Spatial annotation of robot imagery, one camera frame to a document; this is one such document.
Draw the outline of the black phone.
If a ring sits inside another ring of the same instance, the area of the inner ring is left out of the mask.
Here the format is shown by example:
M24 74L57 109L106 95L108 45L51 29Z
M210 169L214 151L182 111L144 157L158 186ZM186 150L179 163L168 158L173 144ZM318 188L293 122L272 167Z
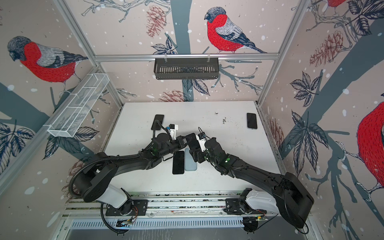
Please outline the black phone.
M258 128L257 115L254 113L247 113L247 128L256 130Z
M199 141L197 140L196 134L191 133L186 135L186 140L188 144L188 148L192 152L201 151L201 146L199 144Z
M155 131L161 130L164 118L165 118L164 115L156 114L155 117L154 117L154 120L153 120L153 124L152 124L151 130L152 131L153 130L155 130Z

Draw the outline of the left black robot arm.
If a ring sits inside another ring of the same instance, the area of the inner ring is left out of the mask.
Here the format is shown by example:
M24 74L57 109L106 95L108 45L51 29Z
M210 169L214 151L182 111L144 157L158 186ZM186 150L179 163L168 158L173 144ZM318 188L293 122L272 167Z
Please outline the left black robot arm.
M69 192L86 203L97 201L127 213L132 207L132 199L126 190L113 186L112 179L132 171L153 169L163 161L164 156L186 148L191 139L191 136L172 139L168 134L159 134L135 155L108 156L104 152L98 153L92 162L85 164L72 177Z

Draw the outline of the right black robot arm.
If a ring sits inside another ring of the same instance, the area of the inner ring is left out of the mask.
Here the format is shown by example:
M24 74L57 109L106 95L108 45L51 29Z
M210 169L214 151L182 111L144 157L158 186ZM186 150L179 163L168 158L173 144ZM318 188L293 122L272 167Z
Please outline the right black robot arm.
M201 148L198 140L188 144L194 161L207 161L224 176L251 183L274 197L280 215L292 226L302 229L305 226L314 199L299 179L292 173L285 175L267 172L254 167L237 156L227 154L216 141L209 139Z

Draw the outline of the black hanging basket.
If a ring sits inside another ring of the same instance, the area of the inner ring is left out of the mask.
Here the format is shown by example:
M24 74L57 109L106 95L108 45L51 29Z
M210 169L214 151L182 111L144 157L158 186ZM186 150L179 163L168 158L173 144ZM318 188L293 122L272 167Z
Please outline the black hanging basket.
M156 59L157 80L214 80L219 77L218 58Z

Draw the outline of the aluminium mounting rail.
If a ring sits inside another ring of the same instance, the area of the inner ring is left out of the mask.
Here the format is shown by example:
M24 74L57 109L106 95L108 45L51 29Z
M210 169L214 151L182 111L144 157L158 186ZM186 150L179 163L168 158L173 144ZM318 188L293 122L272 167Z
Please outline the aluminium mounting rail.
M239 199L254 210L266 210L267 214L280 214L275 199L264 191L243 194L235 193L200 193L169 195L132 195L132 200L148 200L145 217L161 216L218 216L228 215L223 211L226 199Z

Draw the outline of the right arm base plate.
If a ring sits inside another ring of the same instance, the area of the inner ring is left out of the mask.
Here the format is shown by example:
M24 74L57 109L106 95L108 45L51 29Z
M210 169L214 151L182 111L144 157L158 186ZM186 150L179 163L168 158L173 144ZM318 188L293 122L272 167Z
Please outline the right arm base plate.
M254 210L249 207L246 202L240 201L239 199L226 199L226 205L223 211L228 215L265 215L266 210Z

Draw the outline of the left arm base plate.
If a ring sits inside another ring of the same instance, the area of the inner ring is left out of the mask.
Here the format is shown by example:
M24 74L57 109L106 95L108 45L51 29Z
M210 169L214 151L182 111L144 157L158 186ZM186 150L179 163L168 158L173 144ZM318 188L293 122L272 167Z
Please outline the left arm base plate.
M122 216L145 216L148 208L148 200L129 200L119 209L107 205L106 216L122 217Z

